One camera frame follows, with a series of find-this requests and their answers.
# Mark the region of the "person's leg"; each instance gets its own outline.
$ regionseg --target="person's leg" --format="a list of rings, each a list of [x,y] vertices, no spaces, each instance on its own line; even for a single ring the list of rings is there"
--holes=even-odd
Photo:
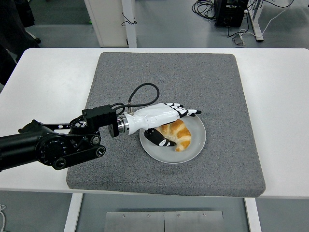
[[[0,0],[0,44],[20,59],[25,50],[39,47],[26,32],[13,0]]]
[[[0,84],[6,84],[15,66],[16,63],[11,57],[11,55],[3,46],[0,45]]]

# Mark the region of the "black equipment box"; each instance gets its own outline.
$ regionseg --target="black equipment box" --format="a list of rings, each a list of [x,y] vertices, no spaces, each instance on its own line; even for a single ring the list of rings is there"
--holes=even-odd
[[[214,0],[216,27],[241,26],[249,0]]]

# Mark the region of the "dark clothing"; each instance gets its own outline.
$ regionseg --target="dark clothing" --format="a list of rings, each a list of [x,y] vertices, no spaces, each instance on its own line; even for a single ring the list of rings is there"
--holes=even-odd
[[[34,25],[34,17],[28,0],[14,0],[19,17],[25,28]]]
[[[0,0],[0,83],[5,85],[12,71],[14,60],[6,51],[17,55],[18,61],[28,48],[39,47],[26,32],[14,0]]]

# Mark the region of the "robotic hand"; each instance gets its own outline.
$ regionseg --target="robotic hand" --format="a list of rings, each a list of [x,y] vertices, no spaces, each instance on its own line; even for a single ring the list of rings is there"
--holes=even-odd
[[[126,120],[129,127],[126,134],[133,134],[139,129],[145,129],[145,137],[158,146],[175,146],[173,141],[164,138],[155,127],[176,121],[184,116],[201,114],[200,110],[185,109],[178,103],[159,103],[142,108],[134,113],[124,113],[120,117]]]

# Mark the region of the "metal plate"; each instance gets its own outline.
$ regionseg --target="metal plate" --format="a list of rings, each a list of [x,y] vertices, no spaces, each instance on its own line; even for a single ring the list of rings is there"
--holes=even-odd
[[[225,232],[222,211],[108,212],[105,232]]]
[[[165,212],[165,232],[225,232],[222,211]]]
[[[163,232],[164,212],[107,212],[105,232]]]

